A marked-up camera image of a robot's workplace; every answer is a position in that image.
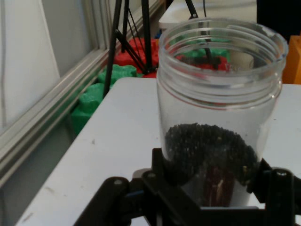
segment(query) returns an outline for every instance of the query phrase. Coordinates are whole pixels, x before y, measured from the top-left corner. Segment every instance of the table surface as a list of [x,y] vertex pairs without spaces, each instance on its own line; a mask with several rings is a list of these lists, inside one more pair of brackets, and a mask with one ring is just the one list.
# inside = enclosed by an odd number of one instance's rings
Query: table surface
[[[301,86],[284,85],[263,157],[301,177]],[[73,225],[103,181],[151,167],[160,147],[155,79],[118,80],[17,225]],[[258,205],[254,196],[249,205]],[[132,225],[147,225],[139,218]]]
[[[193,0],[194,7],[197,11],[199,18],[204,18],[203,1]],[[256,0],[248,0],[243,2],[250,2],[248,4],[241,3],[239,6],[229,7],[216,7],[210,0],[206,1],[206,14],[207,17],[218,18],[227,17],[233,19],[240,19],[249,22],[256,22],[257,19],[257,4]],[[190,18],[190,12],[188,10],[185,0],[174,0],[168,7],[166,12],[159,20],[159,28],[164,30],[176,25],[179,22],[187,21]]]

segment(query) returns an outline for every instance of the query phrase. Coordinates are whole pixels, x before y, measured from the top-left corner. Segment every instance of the black cable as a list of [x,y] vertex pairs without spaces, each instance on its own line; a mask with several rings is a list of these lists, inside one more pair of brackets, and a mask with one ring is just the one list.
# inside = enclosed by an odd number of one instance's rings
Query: black cable
[[203,0],[203,9],[204,9],[204,15],[205,15],[205,17],[207,17],[207,14],[206,14],[206,7],[205,7],[205,0]]
[[139,55],[139,57],[140,57],[140,59],[141,59],[141,56],[140,56],[140,53],[139,53],[139,48],[138,48],[138,45],[137,45],[137,43],[136,43],[136,39],[135,39],[135,37],[134,37],[134,32],[133,32],[133,29],[132,29],[132,26],[131,26],[130,20],[129,20],[129,19],[127,19],[127,22],[128,22],[128,25],[129,25],[129,27],[130,27],[131,34],[132,34],[132,37],[133,37],[133,40],[134,40],[135,46],[136,46],[136,48],[137,48],[138,55]]
[[131,12],[130,8],[128,8],[128,12],[130,13],[130,16],[131,16],[132,21],[133,21],[133,24],[134,24],[134,28],[135,28],[136,33],[137,33],[137,37],[138,37],[138,39],[139,39],[139,41],[140,41],[142,50],[143,50],[143,52],[144,52],[144,54],[145,54],[145,49],[144,49],[143,44],[142,44],[142,41],[141,41],[141,39],[140,39],[140,35],[139,35],[138,29],[137,29],[137,27],[136,27],[136,24],[135,24],[135,21],[134,21],[134,18],[133,18],[133,15],[132,15],[132,12]]

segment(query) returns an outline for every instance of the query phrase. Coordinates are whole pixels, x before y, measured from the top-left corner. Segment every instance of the black granules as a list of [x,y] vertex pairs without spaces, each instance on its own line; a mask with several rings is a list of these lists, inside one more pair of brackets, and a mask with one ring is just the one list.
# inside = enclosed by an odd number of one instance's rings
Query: black granules
[[240,135],[215,125],[175,125],[165,135],[165,146],[167,176],[172,183],[184,185],[202,174],[203,203],[214,196],[204,206],[227,206],[235,179],[245,186],[256,172],[253,148]]

